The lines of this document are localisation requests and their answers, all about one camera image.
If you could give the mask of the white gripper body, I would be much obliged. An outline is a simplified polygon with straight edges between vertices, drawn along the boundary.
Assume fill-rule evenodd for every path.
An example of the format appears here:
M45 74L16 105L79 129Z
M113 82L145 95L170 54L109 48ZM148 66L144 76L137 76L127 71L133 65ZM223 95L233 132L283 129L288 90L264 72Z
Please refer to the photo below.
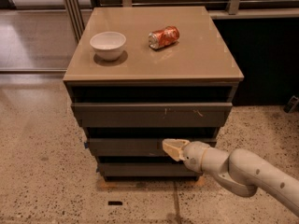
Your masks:
M184 164L185 166L196 172L202 173L203 172L203 158L207 150L210 149L210 145L195 141L190 142L184 149L183 149L183 157L185 158Z

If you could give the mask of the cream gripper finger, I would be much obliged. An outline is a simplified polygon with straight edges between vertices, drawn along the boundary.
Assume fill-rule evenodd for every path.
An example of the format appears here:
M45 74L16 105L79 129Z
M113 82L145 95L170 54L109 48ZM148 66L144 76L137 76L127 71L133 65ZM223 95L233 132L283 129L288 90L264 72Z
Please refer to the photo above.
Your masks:
M189 144L188 140L184 139L164 139L163 150L174 161L185 161L184 148Z

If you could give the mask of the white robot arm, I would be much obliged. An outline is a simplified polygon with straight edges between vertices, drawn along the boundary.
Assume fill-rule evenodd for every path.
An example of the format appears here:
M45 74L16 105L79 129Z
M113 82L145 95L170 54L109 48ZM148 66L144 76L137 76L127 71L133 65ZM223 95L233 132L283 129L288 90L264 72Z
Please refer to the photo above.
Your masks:
M251 197L260 188L299 216L299 181L253 152L238 148L229 153L183 139L164 139L163 150L189 170L211 175L233 194Z

